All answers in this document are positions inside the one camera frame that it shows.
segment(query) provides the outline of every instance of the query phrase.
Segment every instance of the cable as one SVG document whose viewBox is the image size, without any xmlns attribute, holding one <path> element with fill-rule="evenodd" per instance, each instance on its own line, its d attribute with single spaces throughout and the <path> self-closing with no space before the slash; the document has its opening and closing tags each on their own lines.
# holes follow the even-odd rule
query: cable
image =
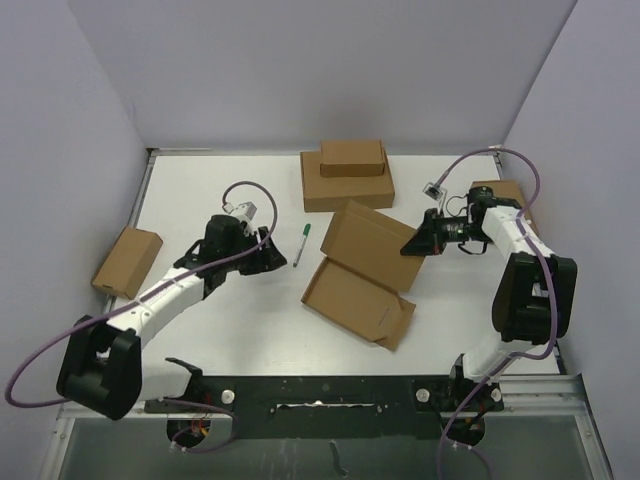
<svg viewBox="0 0 640 480">
<path fill-rule="evenodd" d="M 467 406 L 467 404 L 482 389 L 482 387 L 484 387 L 491 380 L 492 377 L 494 377 L 495 375 L 499 374 L 507 365 L 509 365 L 509 363 L 512 360 L 514 360 L 516 358 L 528 358 L 530 360 L 542 360 L 544 358 L 547 358 L 553 352 L 553 347 L 554 347 L 554 345 L 556 343 L 556 340 L 558 338 L 558 309 L 557 309 L 557 302 L 556 302 L 556 293 L 555 293 L 555 290 L 553 288 L 553 278 L 551 276 L 551 271 L 549 270 L 549 265 L 547 265 L 547 262 L 546 262 L 546 260 L 544 258 L 544 255 L 542 254 L 540 249 L 536 246 L 536 244 L 526 234 L 527 231 L 525 229 L 525 226 L 524 226 L 523 220 L 522 220 L 524 214 L 531 208 L 531 205 L 533 205 L 533 202 L 536 201 L 536 198 L 538 198 L 538 194 L 540 193 L 540 174 L 538 173 L 538 169 L 535 167 L 533 162 L 531 160 L 529 160 L 527 157 L 525 157 L 523 154 L 521 154 L 521 153 L 519 153 L 519 152 L 517 152 L 515 150 L 511 150 L 510 148 L 490 147 L 490 148 L 483 148 L 483 149 L 480 149 L 480 150 L 474 150 L 472 152 L 469 152 L 469 153 L 461 156 L 455 162 L 453 162 L 449 166 L 449 168 L 447 168 L 444 171 L 444 173 L 440 176 L 438 181 L 434 184 L 434 187 L 440 188 L 440 185 L 449 176 L 451 171 L 460 162 L 462 162 L 466 158 L 469 158 L 469 157 L 471 157 L 473 155 L 478 155 L 478 154 L 481 154 L 481 153 L 492 153 L 492 152 L 508 153 L 510 155 L 513 155 L 515 157 L 520 158 L 521 160 L 523 160 L 529 166 L 529 168 L 531 168 L 531 171 L 533 172 L 533 175 L 534 175 L 535 180 L 536 180 L 536 188 L 535 188 L 535 190 L 533 192 L 533 195 L 531 195 L 531 198 L 525 203 L 524 207 L 522 207 L 522 209 L 516 215 L 516 225 L 518 226 L 518 230 L 520 230 L 520 233 L 522 233 L 522 235 L 524 236 L 524 240 L 527 243 L 527 245 L 529 246 L 529 248 L 533 251 L 533 253 L 535 253 L 536 257 L 538 258 L 538 261 L 540 262 L 540 266 L 542 268 L 542 273 L 544 275 L 544 279 L 545 279 L 545 282 L 547 284 L 547 290 L 548 290 L 548 293 L 549 293 L 549 308 L 551 309 L 551 332 L 550 332 L 550 335 L 549 335 L 549 343 L 547 344 L 547 348 L 545 349 L 545 351 L 543 353 L 541 353 L 539 355 L 534 355 L 534 354 L 527 353 L 527 352 L 513 352 L 513 353 L 509 354 L 492 372 L 489 373 L 489 375 L 484 377 L 480 381 L 480 383 L 478 383 L 473 388 L 473 390 L 471 390 L 469 395 L 467 395 L 467 397 L 460 403 L 460 405 L 458 405 L 458 408 L 455 410 L 455 412 L 453 412 L 453 415 L 449 418 L 449 421 L 447 422 L 447 425 L 445 426 L 444 430 L 442 431 L 442 435 L 440 436 L 440 441 L 438 442 L 438 451 L 436 453 L 436 469 L 437 469 L 437 472 L 438 472 L 438 479 L 439 480 L 444 480 L 444 471 L 443 471 L 443 466 L 442 466 L 442 454 L 443 454 L 443 450 L 444 450 L 444 444 L 445 444 L 445 442 L 447 440 L 449 440 L 447 434 L 449 433 L 449 430 L 451 429 L 451 426 L 453 425 L 453 422 L 455 422 L 455 420 L 458 417 L 458 415 L 460 415 L 460 412 L 462 412 L 462 410 L 464 410 L 464 408 Z M 489 470 L 490 478 L 492 478 L 492 469 L 491 469 L 491 465 L 489 464 L 489 461 L 478 450 L 474 449 L 470 445 L 465 445 L 465 446 L 469 450 L 471 450 L 473 453 L 475 453 L 476 455 L 478 455 L 480 457 L 480 459 L 483 461 L 483 463 L 487 466 L 487 470 Z"/>
<path fill-rule="evenodd" d="M 213 405 L 207 405 L 206 403 L 187 402 L 186 400 L 175 400 L 173 398 L 163 398 L 162 401 L 166 403 L 172 403 L 174 405 L 178 405 L 181 407 L 204 408 L 213 413 L 222 413 L 223 415 L 227 415 L 228 417 L 231 417 L 231 420 L 233 420 L 233 423 L 231 424 L 231 434 L 226 440 L 223 440 L 222 442 L 217 443 L 212 447 L 206 447 L 206 448 L 182 447 L 182 451 L 185 453 L 212 453 L 212 452 L 215 452 L 216 450 L 220 450 L 221 448 L 226 447 L 231 442 L 233 442 L 238 436 L 236 424 L 239 422 L 239 419 L 233 412 L 230 412 L 229 410 L 225 410 L 224 408 L 214 407 Z M 176 445 L 177 439 L 180 435 L 183 435 L 190 431 L 191 431 L 190 426 L 183 428 L 182 430 L 179 430 L 173 437 L 171 437 L 171 446 L 174 447 Z"/>
<path fill-rule="evenodd" d="M 273 198 L 273 195 L 271 195 L 271 193 L 265 187 L 263 187 L 259 183 L 252 182 L 252 181 L 249 181 L 249 180 L 243 180 L 243 181 L 240 181 L 240 182 L 236 182 L 236 183 L 230 185 L 224 191 L 224 193 L 222 194 L 222 204 L 224 205 L 224 204 L 227 203 L 227 195 L 229 194 L 229 192 L 231 192 L 234 188 L 239 187 L 241 185 L 250 185 L 250 186 L 255 187 L 255 188 L 259 189 L 259 190 L 262 190 L 262 192 L 267 196 L 267 198 L 271 202 L 271 206 L 273 207 L 273 222 L 271 224 L 271 228 L 269 229 L 267 234 L 264 236 L 264 238 L 258 244 L 254 245 L 253 247 L 251 247 L 248 250 L 245 250 L 244 252 L 238 253 L 236 255 L 231 255 L 231 256 L 226 257 L 226 258 L 221 258 L 219 260 L 207 263 L 205 265 L 201 265 L 201 266 L 199 266 L 197 268 L 194 268 L 193 270 L 189 270 L 188 272 L 181 273 L 180 275 L 176 276 L 175 278 L 172 278 L 171 280 L 167 280 L 162 285 L 154 288 L 152 291 L 150 291 L 146 295 L 143 295 L 142 297 L 140 297 L 140 300 L 139 300 L 140 302 L 144 303 L 144 302 L 150 300 L 151 298 L 156 296 L 158 293 L 163 291 L 165 288 L 172 286 L 174 284 L 174 282 L 179 282 L 180 280 L 184 280 L 185 278 L 187 278 L 187 277 L 189 277 L 191 275 L 194 275 L 194 274 L 196 274 L 198 272 L 201 272 L 203 270 L 207 270 L 209 268 L 217 267 L 219 265 L 223 265 L 223 264 L 228 263 L 228 262 L 233 262 L 233 261 L 236 261 L 236 260 L 238 260 L 238 259 L 240 259 L 242 257 L 250 255 L 253 252 L 261 249 L 269 241 L 269 238 L 271 238 L 271 234 L 273 233 L 273 231 L 276 228 L 276 223 L 278 222 L 278 207 L 276 205 L 275 199 Z M 40 355 L 42 355 L 44 352 L 49 350 L 51 347 L 53 347 L 57 343 L 61 342 L 62 340 L 64 340 L 67 337 L 70 337 L 74 333 L 80 332 L 80 331 L 82 331 L 82 330 L 84 330 L 86 328 L 89 328 L 89 327 L 92 327 L 94 325 L 97 325 L 98 323 L 106 322 L 110 318 L 113 318 L 116 315 L 120 315 L 122 313 L 128 312 L 129 310 L 132 310 L 133 308 L 135 308 L 137 306 L 138 306 L 138 303 L 132 302 L 132 303 L 129 303 L 129 304 L 124 305 L 122 307 L 116 308 L 115 310 L 112 310 L 112 311 L 110 311 L 108 313 L 102 314 L 102 315 L 100 315 L 98 317 L 92 318 L 91 320 L 87 320 L 86 322 L 83 322 L 83 323 L 81 323 L 79 325 L 76 325 L 73 328 L 65 330 L 61 334 L 57 335 L 56 337 L 52 338 L 48 342 L 46 342 L 43 345 L 41 345 L 31 355 L 29 355 L 18 366 L 18 368 L 16 368 L 16 371 L 13 372 L 13 374 L 9 378 L 9 381 L 7 382 L 7 385 L 6 385 L 5 390 L 4 390 L 4 399 L 6 400 L 6 402 L 9 405 L 12 405 L 12 406 L 18 407 L 18 408 L 42 408 L 42 407 L 49 407 L 51 405 L 60 405 L 62 403 L 68 402 L 69 400 L 67 400 L 66 398 L 58 398 L 58 399 L 54 399 L 54 400 L 45 400 L 45 401 L 40 401 L 40 402 L 23 402 L 21 400 L 16 400 L 15 398 L 13 398 L 13 388 L 15 387 L 16 382 L 18 381 L 18 379 L 20 378 L 22 373 L 27 369 L 27 367 L 29 365 L 31 365 L 36 358 L 38 358 Z"/>
<path fill-rule="evenodd" d="M 440 413 L 440 411 L 436 408 L 436 406 L 433 404 L 433 402 L 431 400 L 429 400 L 427 402 L 427 406 L 436 415 L 436 418 L 438 419 L 438 423 L 440 424 L 440 428 L 444 430 L 445 423 L 444 423 L 444 420 L 442 418 L 442 414 Z"/>
<path fill-rule="evenodd" d="M 491 405 L 490 407 L 488 407 L 488 408 L 483 408 L 483 409 L 480 411 L 480 413 L 478 413 L 475 417 L 473 417 L 473 418 L 471 419 L 471 421 L 469 422 L 469 426 L 473 426 L 473 425 L 475 425 L 476 423 L 478 423 L 478 422 L 482 419 L 482 417 L 484 417 L 487 413 L 492 412 L 492 411 L 493 411 L 493 410 L 495 410 L 495 409 L 496 409 L 496 404 L 495 404 L 495 403 L 494 403 L 494 404 L 492 404 L 492 405 Z"/>
<path fill-rule="evenodd" d="M 451 197 L 449 197 L 449 199 L 447 200 L 447 203 L 444 204 L 444 209 L 447 211 L 447 213 L 449 214 L 449 216 L 451 217 L 457 217 L 458 215 L 460 215 L 462 213 L 463 210 L 467 209 L 467 206 L 464 205 L 463 207 L 460 208 L 460 210 L 458 210 L 457 214 L 453 214 L 449 211 L 449 202 L 451 200 L 453 200 L 454 198 L 459 198 L 460 200 L 464 200 L 465 197 L 461 197 L 460 195 L 452 195 Z"/>
</svg>

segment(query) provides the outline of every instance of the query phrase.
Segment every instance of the open cardboard box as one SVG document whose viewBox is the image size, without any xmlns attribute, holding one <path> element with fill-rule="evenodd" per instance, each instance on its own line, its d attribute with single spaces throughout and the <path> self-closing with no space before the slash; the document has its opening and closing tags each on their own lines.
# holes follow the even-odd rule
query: open cardboard box
<svg viewBox="0 0 640 480">
<path fill-rule="evenodd" d="M 333 215 L 320 248 L 327 257 L 302 302 L 362 338 L 395 350 L 416 308 L 398 292 L 411 288 L 424 261 L 400 255 L 414 231 L 349 201 Z"/>
</svg>

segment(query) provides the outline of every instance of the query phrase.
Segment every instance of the cardboard box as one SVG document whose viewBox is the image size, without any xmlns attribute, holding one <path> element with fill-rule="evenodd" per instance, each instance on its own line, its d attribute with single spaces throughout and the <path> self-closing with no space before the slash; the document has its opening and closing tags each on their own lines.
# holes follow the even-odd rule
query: cardboard box
<svg viewBox="0 0 640 480">
<path fill-rule="evenodd" d="M 161 246 L 157 233 L 125 227 L 91 285 L 109 295 L 133 300 Z"/>
<path fill-rule="evenodd" d="M 389 168 L 389 159 L 384 156 L 384 172 L 375 177 L 331 177 L 320 175 L 320 152 L 302 152 L 302 195 L 305 212 L 335 212 L 349 200 L 369 208 L 391 208 L 396 191 Z"/>
<path fill-rule="evenodd" d="M 400 248 L 414 229 L 356 202 L 334 214 L 321 250 L 327 255 L 302 302 L 356 335 L 395 350 L 415 305 L 411 288 L 424 261 Z"/>
<path fill-rule="evenodd" d="M 324 141 L 320 144 L 323 177 L 375 177 L 385 169 L 380 140 Z"/>
<path fill-rule="evenodd" d="M 492 188 L 493 195 L 495 197 L 513 198 L 514 200 L 517 200 L 522 207 L 524 207 L 524 204 L 526 203 L 524 196 L 520 191 L 520 187 L 518 187 L 518 182 L 515 180 L 483 180 L 473 182 L 473 184 L 471 184 L 471 188 L 483 186 Z M 531 217 L 531 213 L 526 212 L 524 214 L 524 218 L 531 221 L 531 228 L 537 234 L 538 227 L 536 227 L 536 224 Z"/>
</svg>

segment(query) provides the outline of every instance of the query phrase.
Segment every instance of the gray floor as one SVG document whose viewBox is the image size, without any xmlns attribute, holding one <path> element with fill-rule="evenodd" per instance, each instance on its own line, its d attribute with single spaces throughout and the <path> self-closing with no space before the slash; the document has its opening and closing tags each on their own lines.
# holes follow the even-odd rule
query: gray floor
<svg viewBox="0 0 640 480">
<path fill-rule="evenodd" d="M 226 435 L 226 420 L 206 442 Z M 76 420 L 61 479 L 435 479 L 436 441 L 238 440 L 208 455 L 170 453 L 164 420 Z M 480 444 L 493 480 L 592 479 L 574 418 L 491 417 Z M 447 480 L 488 479 L 469 452 L 445 455 Z"/>
</svg>

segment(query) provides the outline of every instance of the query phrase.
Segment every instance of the white tabletop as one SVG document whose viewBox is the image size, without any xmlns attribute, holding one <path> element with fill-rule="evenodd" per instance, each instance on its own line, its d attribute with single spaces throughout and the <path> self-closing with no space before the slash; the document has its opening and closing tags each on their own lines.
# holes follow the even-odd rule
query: white tabletop
<svg viewBox="0 0 640 480">
<path fill-rule="evenodd" d="M 383 213 L 418 226 L 435 202 L 422 193 L 455 159 L 449 156 L 389 157 L 396 187 L 392 209 Z M 449 176 L 449 195 L 464 195 L 474 180 L 496 180 L 492 157 L 473 157 Z M 320 245 L 331 213 L 305 213 L 300 161 L 293 156 L 159 156 L 151 174 L 138 228 L 157 232 L 164 245 L 143 285 L 148 288 L 202 238 L 220 196 L 231 183 L 253 180 L 274 195 L 280 218 L 273 235 L 289 265 L 253 277 L 232 273 L 204 302 L 176 318 L 145 348 L 146 360 L 177 357 L 206 375 L 402 375 L 448 374 L 460 353 L 491 327 L 491 303 L 504 263 L 495 248 L 479 257 L 449 246 L 427 258 L 411 292 L 417 305 L 407 336 L 396 352 L 368 343 L 303 306 L 300 298 L 324 255 Z M 255 225 L 270 225 L 263 194 L 240 187 L 232 203 L 253 201 Z M 452 210 L 461 206 L 451 202 Z M 302 230 L 311 233 L 298 268 L 291 264 Z M 553 356 L 519 360 L 510 374 L 559 373 Z"/>
</svg>

